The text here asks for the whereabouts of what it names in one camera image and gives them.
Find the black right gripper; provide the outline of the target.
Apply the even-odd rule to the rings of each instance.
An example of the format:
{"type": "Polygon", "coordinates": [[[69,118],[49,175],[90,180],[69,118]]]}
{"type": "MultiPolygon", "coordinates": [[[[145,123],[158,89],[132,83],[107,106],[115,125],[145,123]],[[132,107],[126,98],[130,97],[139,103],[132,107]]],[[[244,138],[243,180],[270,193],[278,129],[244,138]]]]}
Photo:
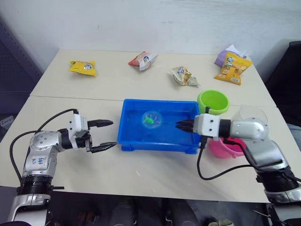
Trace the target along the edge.
{"type": "Polygon", "coordinates": [[[178,121],[176,124],[177,124],[176,127],[178,129],[183,130],[185,132],[189,132],[189,133],[197,132],[196,120],[187,119],[183,121],[178,121]]]}

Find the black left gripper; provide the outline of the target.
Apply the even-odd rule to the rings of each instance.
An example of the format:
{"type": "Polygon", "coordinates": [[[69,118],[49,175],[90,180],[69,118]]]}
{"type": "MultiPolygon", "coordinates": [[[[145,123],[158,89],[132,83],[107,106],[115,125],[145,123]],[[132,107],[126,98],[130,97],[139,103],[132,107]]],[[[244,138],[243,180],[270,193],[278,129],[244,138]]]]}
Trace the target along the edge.
{"type": "MultiPolygon", "coordinates": [[[[87,122],[88,129],[91,127],[106,127],[112,124],[113,121],[110,120],[91,120],[87,122]]],[[[106,151],[117,144],[117,142],[106,142],[101,143],[99,146],[92,146],[92,138],[89,131],[86,132],[82,137],[78,137],[75,140],[78,148],[85,148],[86,152],[91,153],[106,151]]]]}

